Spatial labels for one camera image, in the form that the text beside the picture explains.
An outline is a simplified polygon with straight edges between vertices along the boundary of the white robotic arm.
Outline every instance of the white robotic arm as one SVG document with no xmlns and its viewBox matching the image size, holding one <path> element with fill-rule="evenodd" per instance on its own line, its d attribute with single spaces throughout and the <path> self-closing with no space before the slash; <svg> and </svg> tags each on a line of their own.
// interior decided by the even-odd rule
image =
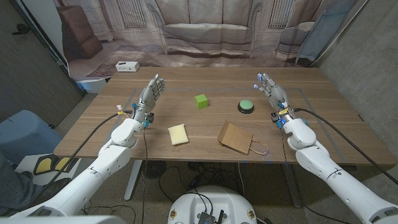
<svg viewBox="0 0 398 224">
<path fill-rule="evenodd" d="M 254 85 L 254 88 L 265 93 L 271 106 L 277 110 L 271 114 L 273 122 L 286 134 L 292 134 L 287 142 L 296 151 L 298 163 L 325 181 L 362 223 L 398 223 L 398 206 L 377 196 L 337 165 L 327 149 L 317 141 L 313 130 L 296 117 L 284 89 L 267 74 L 257 77 L 262 86 Z"/>
<path fill-rule="evenodd" d="M 142 91 L 132 118 L 126 118 L 111 134 L 111 139 L 99 150 L 98 158 L 56 196 L 50 200 L 13 215 L 15 217 L 65 217 L 77 214 L 102 183 L 124 167 L 131 150 L 138 143 L 134 135 L 153 121 L 153 110 L 159 95 L 165 90 L 163 79 L 156 75 Z"/>
</svg>

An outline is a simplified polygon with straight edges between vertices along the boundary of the wire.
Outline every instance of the wire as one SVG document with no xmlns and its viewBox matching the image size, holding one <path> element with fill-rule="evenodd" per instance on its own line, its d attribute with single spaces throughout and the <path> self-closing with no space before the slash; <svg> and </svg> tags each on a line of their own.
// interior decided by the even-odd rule
<svg viewBox="0 0 398 224">
<path fill-rule="evenodd" d="M 256 219 L 257 219 L 258 221 L 260 221 L 261 223 L 267 224 L 266 222 L 262 221 L 259 217 L 256 217 Z"/>
<path fill-rule="evenodd" d="M 185 193 L 185 194 L 183 194 L 183 195 L 186 195 L 186 194 L 196 194 L 196 195 L 199 195 L 199 196 L 204 196 L 207 200 L 209 200 L 210 205 L 211 205 L 210 215 L 213 214 L 213 203 L 211 202 L 211 200 L 210 200 L 206 195 L 199 194 L 199 193 L 195 193 L 195 192 L 187 192 L 187 193 Z"/>
<path fill-rule="evenodd" d="M 76 154 L 82 149 L 82 147 L 87 143 L 87 141 L 92 137 L 92 135 L 100 128 L 105 122 L 109 121 L 110 119 L 114 118 L 118 114 L 113 114 L 110 117 L 106 118 L 103 122 L 101 122 L 95 129 L 88 135 L 88 137 L 83 141 L 83 143 L 76 149 L 76 151 L 72 154 L 72 156 L 69 158 L 69 160 L 63 165 L 63 167 L 58 170 L 57 174 L 50 180 L 50 182 L 43 188 L 43 190 L 36 196 L 35 200 L 37 200 L 49 187 L 50 185 L 57 179 L 57 177 L 65 170 L 65 168 L 71 163 L 71 161 L 75 158 Z"/>
<path fill-rule="evenodd" d="M 141 220 L 141 223 L 144 223 L 145 179 L 146 179 L 147 167 L 148 167 L 148 145 L 147 145 L 147 139 L 145 138 L 145 129 L 146 128 L 144 128 L 144 142 L 145 142 L 146 160 L 145 160 L 144 184 L 142 185 L 142 220 Z"/>
<path fill-rule="evenodd" d="M 199 195 L 199 192 L 198 192 L 198 190 L 197 190 L 197 188 L 196 187 L 194 187 L 194 189 L 195 189 L 195 191 L 197 192 L 197 194 Z M 201 199 L 201 201 L 203 202 L 203 204 L 205 205 L 205 213 L 207 214 L 207 207 L 206 207 L 206 203 L 205 203 L 205 201 L 204 201 L 204 199 L 199 195 L 199 197 L 200 197 L 200 199 Z"/>
<path fill-rule="evenodd" d="M 112 210 L 112 212 L 111 212 L 110 215 L 113 215 L 113 214 L 116 212 L 116 209 L 113 209 L 113 208 L 118 208 L 118 207 L 130 208 L 130 209 L 134 212 L 134 221 L 133 221 L 133 224 L 136 222 L 136 211 L 135 211 L 132 207 L 130 207 L 130 206 L 128 206 L 128 205 L 94 206 L 94 207 L 92 207 L 92 206 L 91 206 L 91 201 L 90 201 L 90 206 L 87 207 L 87 208 L 85 207 L 85 208 L 83 209 L 83 213 L 84 213 L 85 215 L 88 215 L 88 211 L 89 211 L 91 208 L 97 208 L 97 209 L 92 213 L 92 215 L 94 215 L 94 213 L 95 213 L 98 209 L 100 209 L 100 208 L 110 208 L 110 209 Z"/>
<path fill-rule="evenodd" d="M 238 171 L 236 170 L 236 166 L 235 166 L 235 172 L 232 172 L 232 171 L 229 171 L 229 170 L 215 169 L 215 168 L 213 168 L 213 170 L 209 170 L 209 169 L 206 168 L 204 165 L 206 165 L 206 163 L 203 163 L 203 164 L 201 165 L 201 168 L 202 168 L 204 171 L 206 171 L 206 172 L 212 172 L 213 174 L 214 174 L 215 172 L 225 172 L 226 175 L 227 175 L 230 179 L 232 179 L 233 181 L 235 181 L 235 184 L 236 184 L 236 186 L 237 186 L 237 187 L 236 187 L 237 191 L 240 191 L 240 194 L 243 195 L 243 186 L 241 185 L 241 181 L 240 181 L 239 175 L 236 173 L 236 172 L 238 172 Z M 208 184 L 211 183 L 211 181 L 208 180 L 205 176 L 204 176 L 204 178 L 208 181 Z"/>
<path fill-rule="evenodd" d="M 338 219 L 335 219 L 335 218 L 332 218 L 332 217 L 328 217 L 328 216 L 326 216 L 326 215 L 322 215 L 321 213 L 318 213 L 318 212 L 312 210 L 311 208 L 309 208 L 308 206 L 306 206 L 304 203 L 302 203 L 302 204 L 303 204 L 304 207 L 306 207 L 308 210 L 310 210 L 311 212 L 313 212 L 313 213 L 315 213 L 315 214 L 317 214 L 317 215 L 319 215 L 319 216 L 322 216 L 322 217 L 324 217 L 324 218 L 328 218 L 328 219 L 333 220 L 333 221 L 336 221 L 336 222 L 345 223 L 345 224 L 351 224 L 351 223 L 349 223 L 349 222 L 344 222 L 344 221 L 341 221 L 341 220 L 338 220 Z"/>
<path fill-rule="evenodd" d="M 242 174 L 241 174 L 241 163 L 238 163 L 238 171 L 239 171 L 239 177 L 241 178 L 241 182 L 242 182 L 242 188 L 243 188 L 243 197 L 246 198 L 246 194 L 244 192 L 244 184 L 243 184 L 243 179 L 242 179 Z"/>
<path fill-rule="evenodd" d="M 163 175 L 166 173 L 167 170 L 173 169 L 173 168 L 176 168 L 176 169 L 178 170 L 178 174 L 180 174 L 180 182 L 181 182 L 182 186 L 184 187 L 184 189 L 185 189 L 185 190 L 189 190 L 189 189 L 187 189 L 187 187 L 186 187 L 186 186 L 184 185 L 184 183 L 182 182 L 182 179 L 181 179 L 181 170 L 180 170 L 180 168 L 178 168 L 178 167 L 176 167 L 176 166 L 172 166 L 172 167 L 167 168 L 167 169 L 164 171 L 164 173 L 159 177 L 158 183 L 159 183 L 159 188 L 160 188 L 160 190 L 162 191 L 162 193 L 163 193 L 172 203 L 174 203 L 174 201 L 166 194 L 166 192 L 165 192 L 164 189 L 162 188 L 162 185 L 160 184 L 160 180 L 162 179 Z"/>
<path fill-rule="evenodd" d="M 345 141 L 347 141 L 351 146 L 353 146 L 363 157 L 365 157 L 372 165 L 374 165 L 379 171 L 381 171 L 384 175 L 386 175 L 390 180 L 392 180 L 395 184 L 398 185 L 398 180 L 395 179 L 393 176 L 391 176 L 388 172 L 384 171 L 379 164 L 377 164 L 376 162 L 374 162 L 368 155 L 366 155 L 362 150 L 360 150 L 360 148 L 358 146 L 356 146 L 353 142 L 351 142 L 343 133 L 341 133 L 341 131 L 339 131 L 336 127 L 334 127 L 331 123 L 329 123 L 327 120 L 325 120 L 324 118 L 322 118 L 321 116 L 317 115 L 316 113 L 307 110 L 307 109 L 302 109 L 302 108 L 296 108 L 294 109 L 294 111 L 305 111 L 307 113 L 310 113 L 312 115 L 314 115 L 315 117 L 317 117 L 318 119 L 322 120 L 323 122 L 325 122 L 327 125 L 329 125 L 331 128 L 333 128 L 341 137 L 343 137 L 343 139 Z"/>
</svg>

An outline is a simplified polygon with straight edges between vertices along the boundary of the yellow sponge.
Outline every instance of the yellow sponge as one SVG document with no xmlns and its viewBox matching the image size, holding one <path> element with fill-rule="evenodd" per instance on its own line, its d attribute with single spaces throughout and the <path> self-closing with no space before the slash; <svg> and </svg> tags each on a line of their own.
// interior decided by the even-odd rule
<svg viewBox="0 0 398 224">
<path fill-rule="evenodd" d="M 184 124 L 179 124 L 169 128 L 172 145 L 189 142 Z"/>
</svg>

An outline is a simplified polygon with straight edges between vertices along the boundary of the robot finger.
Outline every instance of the robot finger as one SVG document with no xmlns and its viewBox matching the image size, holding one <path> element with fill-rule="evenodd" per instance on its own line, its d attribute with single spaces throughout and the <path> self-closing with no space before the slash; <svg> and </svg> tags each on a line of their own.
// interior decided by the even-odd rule
<svg viewBox="0 0 398 224">
<path fill-rule="evenodd" d="M 149 81 L 148 86 L 155 87 L 155 86 L 156 86 L 156 83 L 157 83 L 158 77 L 159 77 L 159 75 L 156 74 L 156 75 L 153 77 L 153 79 L 151 79 L 151 80 Z"/>
</svg>

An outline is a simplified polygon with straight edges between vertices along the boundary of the gray wall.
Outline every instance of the gray wall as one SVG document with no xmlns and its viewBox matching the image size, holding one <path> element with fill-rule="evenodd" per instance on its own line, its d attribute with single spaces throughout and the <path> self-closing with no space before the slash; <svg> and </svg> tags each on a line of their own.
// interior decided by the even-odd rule
<svg viewBox="0 0 398 224">
<path fill-rule="evenodd" d="M 315 64 L 398 156 L 398 1 L 369 0 Z"/>
</svg>

